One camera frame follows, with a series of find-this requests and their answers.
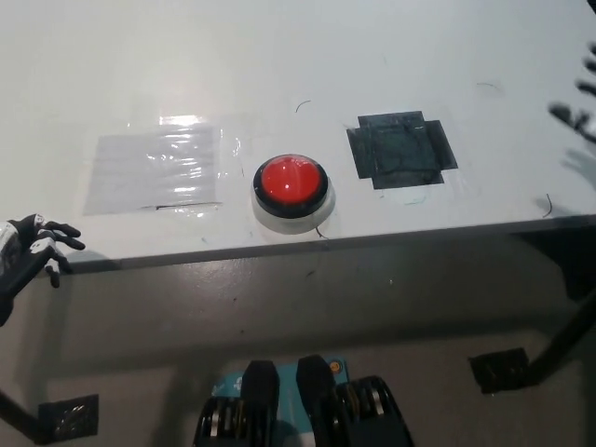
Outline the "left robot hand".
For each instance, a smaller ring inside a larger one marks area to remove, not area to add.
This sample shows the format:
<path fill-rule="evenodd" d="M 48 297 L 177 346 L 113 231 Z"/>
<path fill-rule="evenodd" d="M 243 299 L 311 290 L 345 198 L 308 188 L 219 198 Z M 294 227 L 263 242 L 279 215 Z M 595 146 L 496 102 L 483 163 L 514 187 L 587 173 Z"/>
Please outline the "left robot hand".
<path fill-rule="evenodd" d="M 1 323 L 10 318 L 17 295 L 44 272 L 50 285 L 57 289 L 61 274 L 72 272 L 60 243 L 82 251 L 86 245 L 79 240 L 81 232 L 67 223 L 32 214 L 21 220 L 1 223 Z"/>

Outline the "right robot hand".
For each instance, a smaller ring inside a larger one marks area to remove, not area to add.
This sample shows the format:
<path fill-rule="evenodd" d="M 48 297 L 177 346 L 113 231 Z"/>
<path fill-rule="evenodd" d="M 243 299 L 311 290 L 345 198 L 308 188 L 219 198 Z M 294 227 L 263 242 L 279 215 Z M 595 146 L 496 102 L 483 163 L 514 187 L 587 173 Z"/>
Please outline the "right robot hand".
<path fill-rule="evenodd" d="M 595 97 L 595 42 L 588 43 L 589 55 L 583 59 L 585 70 L 592 75 L 592 80 L 577 79 L 576 89 L 583 95 Z M 564 102 L 552 102 L 549 105 L 551 116 L 580 135 L 584 140 L 595 143 L 595 113 L 581 108 L 573 108 Z"/>

